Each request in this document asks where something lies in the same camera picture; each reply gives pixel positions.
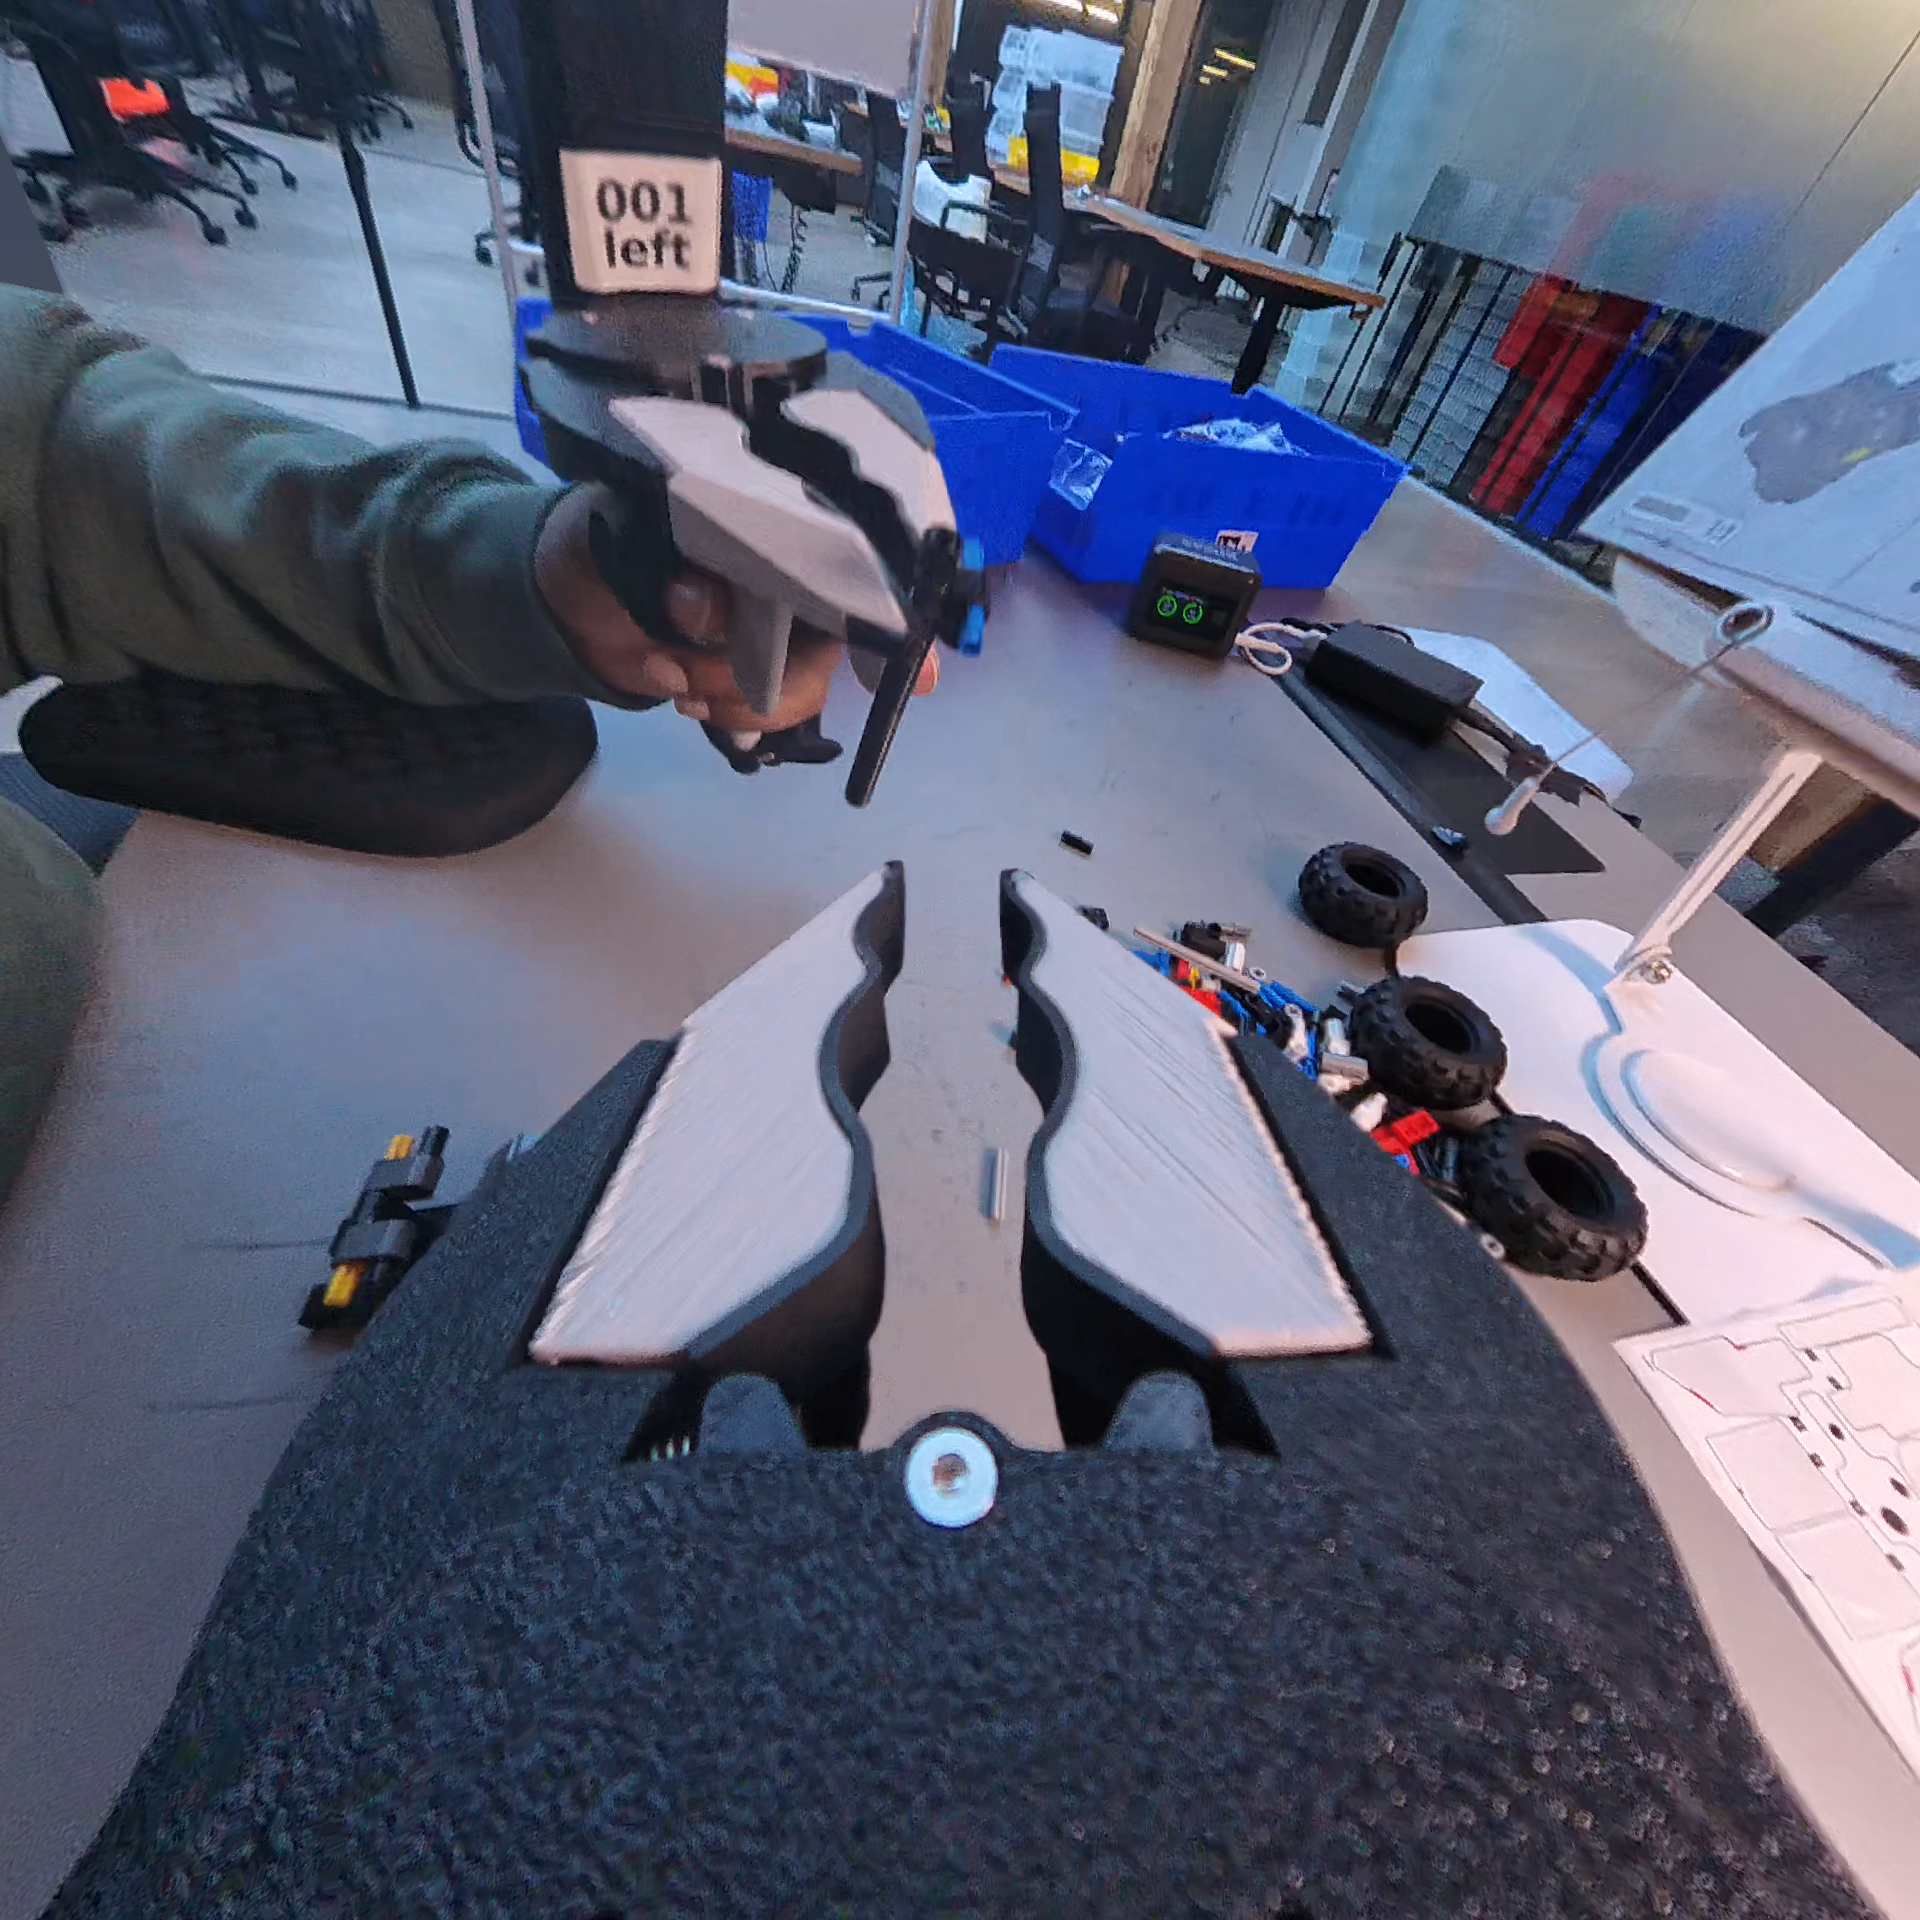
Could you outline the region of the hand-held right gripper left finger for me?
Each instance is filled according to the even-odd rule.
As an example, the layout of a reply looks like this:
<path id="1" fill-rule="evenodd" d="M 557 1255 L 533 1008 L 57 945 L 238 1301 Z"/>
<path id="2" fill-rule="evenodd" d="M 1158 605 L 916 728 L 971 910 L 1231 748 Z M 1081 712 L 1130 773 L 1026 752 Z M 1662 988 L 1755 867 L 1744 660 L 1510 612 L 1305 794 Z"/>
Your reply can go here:
<path id="1" fill-rule="evenodd" d="M 863 1107 L 892 1062 L 906 880 L 878 867 L 698 1006 L 667 1048 L 533 1327 L 533 1361 L 668 1400 L 771 1381 L 857 1442 L 886 1244 Z"/>

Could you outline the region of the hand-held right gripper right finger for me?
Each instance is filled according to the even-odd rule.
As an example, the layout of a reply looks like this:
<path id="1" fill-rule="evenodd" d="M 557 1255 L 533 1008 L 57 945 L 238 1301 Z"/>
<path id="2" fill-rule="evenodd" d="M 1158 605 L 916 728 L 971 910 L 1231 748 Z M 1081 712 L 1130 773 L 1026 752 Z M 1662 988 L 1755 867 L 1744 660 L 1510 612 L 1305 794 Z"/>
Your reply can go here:
<path id="1" fill-rule="evenodd" d="M 1213 1437 L 1262 1437 L 1245 1370 L 1368 1355 L 1375 1328 L 1229 1020 L 1026 871 L 1000 874 L 1015 1059 L 1040 1119 L 1020 1307 L 1065 1437 L 1155 1377 Z"/>

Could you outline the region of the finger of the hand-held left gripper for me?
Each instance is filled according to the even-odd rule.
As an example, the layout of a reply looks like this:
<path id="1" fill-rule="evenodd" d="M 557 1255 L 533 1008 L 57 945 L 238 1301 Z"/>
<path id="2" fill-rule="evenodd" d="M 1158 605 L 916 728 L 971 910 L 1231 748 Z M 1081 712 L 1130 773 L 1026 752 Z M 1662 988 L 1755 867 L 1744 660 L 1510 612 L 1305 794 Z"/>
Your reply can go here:
<path id="1" fill-rule="evenodd" d="M 948 649 L 975 636 L 975 541 L 959 533 L 947 469 L 908 399 L 881 382 L 812 387 L 780 402 L 787 469 L 866 539 L 906 612 Z"/>
<path id="2" fill-rule="evenodd" d="M 725 578 L 732 611 L 787 636 L 804 623 L 833 638 L 853 626 L 904 638 L 908 616 L 894 575 L 842 508 L 760 458 L 749 427 L 700 400 L 619 396 L 617 424 L 667 474 L 676 546 Z"/>

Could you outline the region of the pile of small building bricks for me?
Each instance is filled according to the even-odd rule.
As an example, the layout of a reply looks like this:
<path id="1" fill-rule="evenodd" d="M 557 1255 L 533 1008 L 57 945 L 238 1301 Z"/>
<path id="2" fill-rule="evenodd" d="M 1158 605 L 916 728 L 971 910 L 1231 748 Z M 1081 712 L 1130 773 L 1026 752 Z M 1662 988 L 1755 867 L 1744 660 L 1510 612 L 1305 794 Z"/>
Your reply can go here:
<path id="1" fill-rule="evenodd" d="M 1187 922 L 1176 937 L 1138 924 L 1133 952 L 1220 1020 L 1232 1038 L 1277 1048 L 1390 1160 L 1462 1219 L 1459 1140 L 1429 1107 L 1390 1092 L 1365 1061 L 1352 1034 L 1363 997 L 1356 983 L 1343 980 L 1333 997 L 1308 1001 L 1249 960 L 1245 934 L 1245 927 L 1219 922 Z"/>

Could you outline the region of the black toothed rod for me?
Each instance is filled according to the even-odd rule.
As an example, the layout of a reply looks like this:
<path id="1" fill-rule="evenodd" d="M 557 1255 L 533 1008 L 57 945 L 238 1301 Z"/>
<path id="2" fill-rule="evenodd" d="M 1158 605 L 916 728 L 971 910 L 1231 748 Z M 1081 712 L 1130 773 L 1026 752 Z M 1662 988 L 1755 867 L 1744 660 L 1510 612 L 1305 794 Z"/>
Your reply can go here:
<path id="1" fill-rule="evenodd" d="M 906 632 L 889 652 L 845 785 L 848 806 L 872 804 L 920 672 L 938 646 L 963 655 L 987 628 L 984 555 L 976 541 L 928 533 L 906 590 Z"/>

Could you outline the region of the grey motor block assembly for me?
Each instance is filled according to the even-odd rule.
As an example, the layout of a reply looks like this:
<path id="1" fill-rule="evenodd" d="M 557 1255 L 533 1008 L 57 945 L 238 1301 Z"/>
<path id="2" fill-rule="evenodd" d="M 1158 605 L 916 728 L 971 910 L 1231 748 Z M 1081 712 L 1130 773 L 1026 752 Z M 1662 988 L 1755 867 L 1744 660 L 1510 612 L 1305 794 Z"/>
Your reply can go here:
<path id="1" fill-rule="evenodd" d="M 304 1332 L 363 1331 L 499 1174 L 522 1159 L 541 1136 L 522 1132 L 502 1143 L 468 1192 L 441 1198 L 448 1140 L 444 1124 L 391 1139 L 333 1235 L 325 1281 L 314 1284 L 301 1304 L 299 1327 Z"/>

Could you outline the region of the instruction booklet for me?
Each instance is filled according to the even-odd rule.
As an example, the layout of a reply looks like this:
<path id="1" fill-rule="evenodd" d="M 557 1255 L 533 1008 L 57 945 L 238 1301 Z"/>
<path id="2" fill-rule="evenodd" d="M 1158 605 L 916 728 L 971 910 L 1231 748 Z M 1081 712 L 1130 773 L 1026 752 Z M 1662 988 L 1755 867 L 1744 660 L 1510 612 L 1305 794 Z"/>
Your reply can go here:
<path id="1" fill-rule="evenodd" d="M 1583 533 L 1918 652 L 1918 203 L 1635 466 Z"/>

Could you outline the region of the person's left forearm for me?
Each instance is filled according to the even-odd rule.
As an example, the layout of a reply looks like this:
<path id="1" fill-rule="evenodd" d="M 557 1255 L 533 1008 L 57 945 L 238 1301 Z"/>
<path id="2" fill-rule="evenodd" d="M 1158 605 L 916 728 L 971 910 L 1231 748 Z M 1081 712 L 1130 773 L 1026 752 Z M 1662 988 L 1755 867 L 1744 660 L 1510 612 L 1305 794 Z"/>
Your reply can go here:
<path id="1" fill-rule="evenodd" d="M 4 692 L 152 671 L 420 708 L 630 706 L 537 585 L 561 498 L 481 445 L 369 445 L 4 288 Z"/>

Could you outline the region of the grey desk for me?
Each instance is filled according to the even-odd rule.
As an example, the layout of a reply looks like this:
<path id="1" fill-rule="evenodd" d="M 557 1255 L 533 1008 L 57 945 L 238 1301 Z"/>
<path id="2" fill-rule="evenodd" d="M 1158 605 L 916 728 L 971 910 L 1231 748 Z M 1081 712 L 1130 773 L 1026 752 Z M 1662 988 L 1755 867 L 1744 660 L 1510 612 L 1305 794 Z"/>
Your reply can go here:
<path id="1" fill-rule="evenodd" d="M 1059 1450 L 987 1149 L 998 874 L 1245 916 L 1303 993 L 1324 837 L 1417 843 L 1277 687 L 1043 563 L 878 804 L 668 714 L 460 863 L 146 820 L 4 1220 L 4 1917 L 167 1723 L 85 1917 L 1879 1917 L 1917 1793 L 1689 1460 L 1590 1397 L 1630 1288 L 1510 1282 L 1387 1174 L 1388 1356 L 1254 1379 L 1273 1452 Z M 869 1105 L 871 1450 L 646 1462 L 655 1382 L 522 1361 L 514 1273 L 642 1067 L 906 867 Z M 541 1140 L 356 1332 L 299 1325 L 395 1136 L 441 1198 Z M 205 1660 L 197 1638 L 217 1613 Z"/>

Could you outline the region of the person's left hand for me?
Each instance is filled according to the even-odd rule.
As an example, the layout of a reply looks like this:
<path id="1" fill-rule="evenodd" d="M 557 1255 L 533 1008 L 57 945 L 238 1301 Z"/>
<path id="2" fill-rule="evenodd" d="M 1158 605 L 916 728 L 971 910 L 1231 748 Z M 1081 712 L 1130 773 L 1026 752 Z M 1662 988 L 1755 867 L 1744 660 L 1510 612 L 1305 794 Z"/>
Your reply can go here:
<path id="1" fill-rule="evenodd" d="M 705 570 L 685 570 L 661 588 L 661 621 L 639 623 L 592 552 L 592 530 L 617 500 L 600 487 L 567 491 L 537 542 L 537 585 L 547 611 L 588 679 L 629 702 L 668 705 L 722 752 L 744 737 L 816 720 L 829 705 L 846 646 L 794 628 L 780 702 L 764 716 L 743 694 L 728 655 L 732 588 Z"/>

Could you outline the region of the black toy tyre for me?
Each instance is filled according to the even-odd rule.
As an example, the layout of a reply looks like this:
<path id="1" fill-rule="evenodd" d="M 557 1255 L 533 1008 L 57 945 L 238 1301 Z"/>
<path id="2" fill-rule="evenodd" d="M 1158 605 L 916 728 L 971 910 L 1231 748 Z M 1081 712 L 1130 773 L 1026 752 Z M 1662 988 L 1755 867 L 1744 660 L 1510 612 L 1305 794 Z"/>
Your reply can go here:
<path id="1" fill-rule="evenodd" d="M 1471 997 L 1424 976 L 1387 976 L 1363 990 L 1349 1036 L 1372 1085 L 1417 1111 L 1465 1113 L 1495 1099 L 1509 1046 Z"/>
<path id="2" fill-rule="evenodd" d="M 1638 1264 L 1650 1223 L 1633 1178 L 1547 1116 L 1496 1116 L 1459 1144 L 1465 1212 L 1528 1275 L 1607 1282 Z"/>
<path id="3" fill-rule="evenodd" d="M 1429 886 L 1390 853 L 1333 843 L 1301 868 L 1296 898 L 1308 924 L 1349 948 L 1388 952 L 1429 922 Z"/>

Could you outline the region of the black device with green display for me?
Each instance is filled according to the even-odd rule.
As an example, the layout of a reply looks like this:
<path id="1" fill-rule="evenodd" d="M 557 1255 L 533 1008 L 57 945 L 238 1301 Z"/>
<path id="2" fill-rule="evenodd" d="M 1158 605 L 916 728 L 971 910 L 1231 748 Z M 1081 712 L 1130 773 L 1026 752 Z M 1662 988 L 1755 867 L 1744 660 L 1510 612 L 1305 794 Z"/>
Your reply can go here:
<path id="1" fill-rule="evenodd" d="M 1262 586 L 1251 549 L 1166 533 L 1147 552 L 1120 630 L 1195 660 L 1223 663 Z"/>

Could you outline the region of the wooden background table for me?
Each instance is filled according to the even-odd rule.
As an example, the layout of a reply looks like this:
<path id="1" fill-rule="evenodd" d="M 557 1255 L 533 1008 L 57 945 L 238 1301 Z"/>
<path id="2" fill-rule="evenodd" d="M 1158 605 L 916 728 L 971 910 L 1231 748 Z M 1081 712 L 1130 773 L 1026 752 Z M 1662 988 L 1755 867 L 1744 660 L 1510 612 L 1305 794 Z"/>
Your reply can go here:
<path id="1" fill-rule="evenodd" d="M 1253 315 L 1231 377 L 1232 392 L 1245 395 L 1262 382 L 1288 317 L 1334 312 L 1363 322 L 1385 306 L 1378 290 L 1235 249 L 1093 190 L 1047 198 L 1029 186 L 1023 197 L 1023 213 L 951 205 L 940 222 L 912 217 L 906 225 L 920 326 L 936 315 L 972 324 L 984 359 L 1023 346 L 1142 366 L 1170 293 L 1195 282 L 1211 301 L 1232 282 Z"/>

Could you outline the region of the black office chair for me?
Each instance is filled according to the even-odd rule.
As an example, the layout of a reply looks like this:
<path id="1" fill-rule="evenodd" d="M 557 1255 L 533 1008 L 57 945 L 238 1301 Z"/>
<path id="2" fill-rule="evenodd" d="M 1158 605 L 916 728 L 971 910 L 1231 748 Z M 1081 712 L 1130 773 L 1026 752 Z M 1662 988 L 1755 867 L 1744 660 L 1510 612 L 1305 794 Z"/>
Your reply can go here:
<path id="1" fill-rule="evenodd" d="M 254 231 L 256 170 L 299 190 L 280 156 L 192 105 L 197 47 L 177 4 L 4 4 L 4 49 L 33 65 L 65 140 L 60 151 L 12 152 L 49 243 L 75 239 L 93 220 L 88 197 L 110 194 L 181 207 L 208 247 L 225 247 L 229 228 L 205 201 L 229 203 L 232 222 Z"/>

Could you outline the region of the white book stand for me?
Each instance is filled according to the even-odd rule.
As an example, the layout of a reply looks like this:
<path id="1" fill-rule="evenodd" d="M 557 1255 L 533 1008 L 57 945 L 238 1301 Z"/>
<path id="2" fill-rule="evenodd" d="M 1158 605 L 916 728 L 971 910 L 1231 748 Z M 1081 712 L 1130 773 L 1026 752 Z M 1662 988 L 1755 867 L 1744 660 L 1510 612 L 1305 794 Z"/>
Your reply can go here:
<path id="1" fill-rule="evenodd" d="M 1785 1315 L 1829 1287 L 1888 1282 L 1917 1311 L 1917 1176 L 1677 963 L 1718 884 L 1830 765 L 1917 813 L 1917 660 L 1813 624 L 1786 599 L 1730 605 L 1643 560 L 1616 565 L 1636 632 L 1756 701 L 1778 733 L 1741 808 L 1645 927 L 1441 931 L 1405 972 L 1502 1029 L 1524 1113 L 1595 1140 L 1638 1189 L 1645 1263 L 1682 1320 Z"/>

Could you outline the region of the black power adapter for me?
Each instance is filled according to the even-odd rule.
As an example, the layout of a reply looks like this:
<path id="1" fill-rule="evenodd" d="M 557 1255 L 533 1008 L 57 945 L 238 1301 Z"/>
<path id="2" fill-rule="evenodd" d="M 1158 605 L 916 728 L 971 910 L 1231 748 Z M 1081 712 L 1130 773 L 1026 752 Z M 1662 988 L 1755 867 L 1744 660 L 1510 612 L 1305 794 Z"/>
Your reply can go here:
<path id="1" fill-rule="evenodd" d="M 1482 692 L 1476 675 L 1423 650 L 1399 628 L 1365 621 L 1324 628 L 1313 641 L 1307 681 L 1423 746 L 1442 743 Z"/>

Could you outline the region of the white paper sheet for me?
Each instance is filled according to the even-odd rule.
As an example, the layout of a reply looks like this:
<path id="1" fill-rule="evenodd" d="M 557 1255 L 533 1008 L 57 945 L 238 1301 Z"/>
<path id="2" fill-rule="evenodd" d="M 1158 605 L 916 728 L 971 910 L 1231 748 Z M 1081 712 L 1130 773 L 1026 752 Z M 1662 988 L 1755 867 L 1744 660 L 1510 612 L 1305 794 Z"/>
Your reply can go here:
<path id="1" fill-rule="evenodd" d="M 1479 681 L 1475 711 L 1547 757 L 1571 750 L 1561 773 L 1585 783 L 1609 804 L 1620 804 L 1635 781 L 1629 765 L 1604 743 L 1578 746 L 1583 728 L 1517 660 L 1495 643 L 1429 628 L 1407 628 L 1411 643 Z"/>

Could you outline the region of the clear sticker sheet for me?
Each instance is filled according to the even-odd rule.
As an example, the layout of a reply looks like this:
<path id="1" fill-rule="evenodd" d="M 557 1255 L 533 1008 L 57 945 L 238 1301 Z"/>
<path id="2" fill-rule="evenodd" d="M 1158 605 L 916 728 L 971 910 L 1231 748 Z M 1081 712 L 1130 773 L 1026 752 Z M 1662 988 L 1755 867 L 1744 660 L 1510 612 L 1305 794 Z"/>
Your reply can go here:
<path id="1" fill-rule="evenodd" d="M 1918 1769 L 1917 1268 L 1614 1352 Z"/>

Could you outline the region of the person's torso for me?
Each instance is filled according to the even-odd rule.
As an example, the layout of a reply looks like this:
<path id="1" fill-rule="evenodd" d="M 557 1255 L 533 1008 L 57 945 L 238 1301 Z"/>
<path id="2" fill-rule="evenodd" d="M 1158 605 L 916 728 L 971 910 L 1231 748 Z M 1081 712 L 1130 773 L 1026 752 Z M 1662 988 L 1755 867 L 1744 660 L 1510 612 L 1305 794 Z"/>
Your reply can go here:
<path id="1" fill-rule="evenodd" d="M 53 829 L 2 802 L 2 1201 L 55 1099 L 94 980 L 101 892 Z"/>

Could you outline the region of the wooden post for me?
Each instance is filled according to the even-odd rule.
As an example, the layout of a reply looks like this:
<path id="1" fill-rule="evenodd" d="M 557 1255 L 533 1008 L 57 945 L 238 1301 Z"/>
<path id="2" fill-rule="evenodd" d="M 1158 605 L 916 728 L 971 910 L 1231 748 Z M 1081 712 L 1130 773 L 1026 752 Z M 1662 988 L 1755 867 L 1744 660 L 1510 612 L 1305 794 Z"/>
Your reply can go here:
<path id="1" fill-rule="evenodd" d="M 1098 165 L 1098 190 L 1148 210 L 1162 173 L 1205 3 L 1124 6 L 1115 103 Z"/>

